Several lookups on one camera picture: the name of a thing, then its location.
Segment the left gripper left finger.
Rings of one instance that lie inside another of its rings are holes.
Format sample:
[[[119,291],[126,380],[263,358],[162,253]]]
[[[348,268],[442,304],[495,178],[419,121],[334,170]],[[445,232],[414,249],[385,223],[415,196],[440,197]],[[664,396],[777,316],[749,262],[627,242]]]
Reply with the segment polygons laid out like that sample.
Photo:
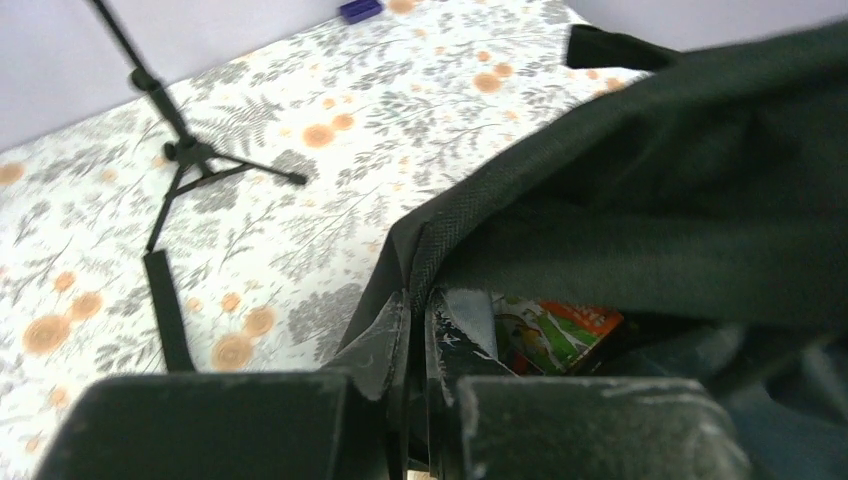
[[[40,479],[401,479],[391,401],[404,293],[315,371],[112,377],[91,385]]]

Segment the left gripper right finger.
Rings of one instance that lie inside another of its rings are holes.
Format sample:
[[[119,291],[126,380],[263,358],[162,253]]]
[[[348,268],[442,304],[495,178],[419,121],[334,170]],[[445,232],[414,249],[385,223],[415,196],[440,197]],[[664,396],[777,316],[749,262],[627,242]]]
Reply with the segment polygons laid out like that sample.
[[[429,470],[438,479],[748,479],[729,415],[698,382],[520,377],[473,339],[467,291],[425,314]]]

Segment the black student backpack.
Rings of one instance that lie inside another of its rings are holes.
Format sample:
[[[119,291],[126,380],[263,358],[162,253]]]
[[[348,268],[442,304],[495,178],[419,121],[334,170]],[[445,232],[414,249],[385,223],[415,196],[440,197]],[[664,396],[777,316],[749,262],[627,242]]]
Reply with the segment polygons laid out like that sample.
[[[630,334],[569,377],[696,381],[748,479],[845,478],[846,24],[693,52],[577,25],[566,62],[647,77],[399,220],[343,337],[405,294],[405,465],[429,465],[425,314],[444,290],[619,310]],[[166,258],[145,264],[167,375],[197,374]]]

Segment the orange illustrated book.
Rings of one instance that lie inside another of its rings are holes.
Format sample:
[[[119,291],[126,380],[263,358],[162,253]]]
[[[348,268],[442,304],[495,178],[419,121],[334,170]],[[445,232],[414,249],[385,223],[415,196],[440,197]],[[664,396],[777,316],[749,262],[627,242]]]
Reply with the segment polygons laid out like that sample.
[[[522,376],[576,372],[624,321],[610,308],[504,295],[493,310],[499,360]]]

